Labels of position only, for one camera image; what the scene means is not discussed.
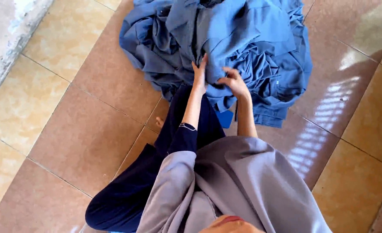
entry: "dark blue sleeve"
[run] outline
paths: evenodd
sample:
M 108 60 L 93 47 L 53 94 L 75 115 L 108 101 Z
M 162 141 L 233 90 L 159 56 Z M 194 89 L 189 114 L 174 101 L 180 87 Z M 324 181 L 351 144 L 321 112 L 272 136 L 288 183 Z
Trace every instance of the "dark blue sleeve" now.
M 177 151 L 197 151 L 197 129 L 187 123 L 181 123 L 175 132 L 168 154 Z

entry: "tiled floor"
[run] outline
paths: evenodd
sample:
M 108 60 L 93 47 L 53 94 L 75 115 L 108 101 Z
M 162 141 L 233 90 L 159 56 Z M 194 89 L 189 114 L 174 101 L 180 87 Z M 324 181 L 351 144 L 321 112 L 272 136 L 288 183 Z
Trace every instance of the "tiled floor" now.
M 287 156 L 334 232 L 381 233 L 382 0 L 304 3 L 308 90 L 282 129 L 258 134 Z M 0 232 L 93 232 L 90 199 L 155 141 L 168 103 L 118 45 L 132 7 L 55 0 L 2 84 Z

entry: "hand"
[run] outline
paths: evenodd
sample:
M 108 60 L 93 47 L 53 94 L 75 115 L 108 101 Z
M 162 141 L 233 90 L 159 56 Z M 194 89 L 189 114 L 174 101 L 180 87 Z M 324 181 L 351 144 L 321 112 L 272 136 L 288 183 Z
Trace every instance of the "hand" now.
M 205 66 L 207 64 L 207 59 L 207 54 L 205 54 L 199 67 L 197 67 L 194 62 L 191 63 L 194 70 L 194 84 L 192 89 L 198 94 L 201 94 L 201 96 L 207 91 L 205 85 Z
M 246 97 L 250 98 L 249 89 L 241 78 L 238 70 L 230 67 L 223 67 L 222 69 L 227 73 L 227 77 L 220 78 L 218 83 L 225 84 L 230 87 L 231 92 L 235 97 L 237 97 L 237 99 Z

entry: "foot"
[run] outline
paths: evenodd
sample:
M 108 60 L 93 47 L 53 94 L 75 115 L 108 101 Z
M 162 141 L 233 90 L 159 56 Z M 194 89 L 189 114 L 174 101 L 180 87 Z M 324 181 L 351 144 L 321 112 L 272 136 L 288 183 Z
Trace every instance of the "foot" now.
M 156 122 L 157 126 L 162 129 L 163 125 L 164 125 L 164 120 L 161 119 L 161 117 L 157 117 L 157 122 Z

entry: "blue clothing pile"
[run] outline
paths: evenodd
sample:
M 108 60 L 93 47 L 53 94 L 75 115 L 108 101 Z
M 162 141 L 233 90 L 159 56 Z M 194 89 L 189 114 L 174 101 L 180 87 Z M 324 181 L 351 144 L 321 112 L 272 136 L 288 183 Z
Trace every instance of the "blue clothing pile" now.
M 223 66 L 239 70 L 257 124 L 281 127 L 305 92 L 312 61 L 300 0 L 134 0 L 119 43 L 133 66 L 171 100 L 192 85 L 191 61 L 208 55 L 207 97 L 220 112 L 236 101 L 217 85 Z

